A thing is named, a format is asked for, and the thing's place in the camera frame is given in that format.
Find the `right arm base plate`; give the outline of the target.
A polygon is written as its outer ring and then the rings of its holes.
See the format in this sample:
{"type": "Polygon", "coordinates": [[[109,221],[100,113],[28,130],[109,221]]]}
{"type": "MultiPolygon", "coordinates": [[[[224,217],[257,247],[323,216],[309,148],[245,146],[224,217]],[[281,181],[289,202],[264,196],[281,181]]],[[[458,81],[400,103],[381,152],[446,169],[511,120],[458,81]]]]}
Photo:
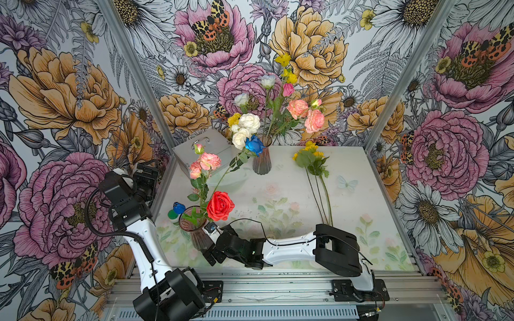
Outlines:
{"type": "Polygon", "coordinates": [[[374,288],[370,292],[356,290],[350,280],[332,280],[330,295],[336,302],[375,302],[390,300],[386,284],[381,279],[374,280],[374,288]]]}

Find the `large sunflower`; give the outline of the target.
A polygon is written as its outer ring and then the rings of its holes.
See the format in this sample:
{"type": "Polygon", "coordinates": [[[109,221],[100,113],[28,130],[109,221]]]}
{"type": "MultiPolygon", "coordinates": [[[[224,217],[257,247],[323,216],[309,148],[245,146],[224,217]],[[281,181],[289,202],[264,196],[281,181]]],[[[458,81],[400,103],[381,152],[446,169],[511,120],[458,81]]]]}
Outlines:
{"type": "Polygon", "coordinates": [[[325,156],[325,154],[319,150],[319,146],[313,141],[306,142],[305,146],[293,155],[293,160],[297,166],[304,170],[308,169],[309,171],[316,195],[327,219],[327,222],[324,224],[327,225],[329,223],[329,214],[324,190],[319,177],[323,176],[324,180],[329,178],[329,171],[326,165],[328,159],[329,157],[325,156]]]}

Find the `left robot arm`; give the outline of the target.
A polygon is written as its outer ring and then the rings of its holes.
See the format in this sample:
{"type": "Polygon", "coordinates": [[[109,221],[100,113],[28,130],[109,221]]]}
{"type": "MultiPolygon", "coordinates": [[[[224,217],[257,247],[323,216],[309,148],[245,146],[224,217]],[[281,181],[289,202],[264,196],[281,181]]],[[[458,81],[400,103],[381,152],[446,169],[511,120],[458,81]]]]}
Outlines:
{"type": "Polygon", "coordinates": [[[111,219],[115,234],[127,240],[139,269],[136,313],[143,320],[191,320],[206,306],[203,282],[194,269],[171,267],[167,261],[147,205],[154,186],[150,170],[132,178],[117,169],[105,175],[99,190],[115,213],[111,219]]]}

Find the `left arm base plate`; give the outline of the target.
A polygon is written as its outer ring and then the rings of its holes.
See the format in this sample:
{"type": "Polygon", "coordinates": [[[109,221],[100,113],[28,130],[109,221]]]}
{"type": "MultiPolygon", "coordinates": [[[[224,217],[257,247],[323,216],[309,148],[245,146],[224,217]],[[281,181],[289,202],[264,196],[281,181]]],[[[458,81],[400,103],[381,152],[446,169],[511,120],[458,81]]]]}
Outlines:
{"type": "Polygon", "coordinates": [[[221,280],[203,281],[203,285],[200,286],[199,291],[207,306],[210,304],[221,303],[224,291],[224,282],[221,280]]]}

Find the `yellow ranunculus flower stem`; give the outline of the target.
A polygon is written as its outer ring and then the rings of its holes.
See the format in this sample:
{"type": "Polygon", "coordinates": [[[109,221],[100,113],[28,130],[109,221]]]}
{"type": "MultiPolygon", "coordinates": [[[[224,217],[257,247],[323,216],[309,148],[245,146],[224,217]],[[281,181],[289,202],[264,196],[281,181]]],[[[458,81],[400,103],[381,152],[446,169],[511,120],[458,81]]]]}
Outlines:
{"type": "Polygon", "coordinates": [[[327,204],[327,208],[328,208],[328,214],[329,214],[329,217],[328,217],[328,222],[329,223],[328,223],[328,225],[333,227],[333,214],[332,214],[332,208],[331,208],[330,195],[329,195],[329,192],[327,190],[327,186],[325,184],[323,176],[320,176],[319,178],[321,180],[321,184],[322,184],[322,187],[323,187],[323,190],[324,190],[326,204],[327,204]]]}

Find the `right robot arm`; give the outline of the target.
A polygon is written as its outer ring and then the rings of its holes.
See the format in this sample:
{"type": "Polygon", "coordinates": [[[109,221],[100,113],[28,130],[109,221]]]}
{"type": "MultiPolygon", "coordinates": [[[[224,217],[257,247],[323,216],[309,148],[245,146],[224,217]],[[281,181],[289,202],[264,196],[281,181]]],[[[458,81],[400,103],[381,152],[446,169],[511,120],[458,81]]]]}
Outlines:
{"type": "Polygon", "coordinates": [[[231,226],[218,227],[213,222],[202,227],[202,233],[209,238],[202,254],[211,266],[227,258],[253,270],[284,262],[312,261],[349,278],[357,291],[374,290],[372,262],[361,253],[356,236],[326,224],[318,224],[315,231],[288,239],[242,239],[231,226]]]}

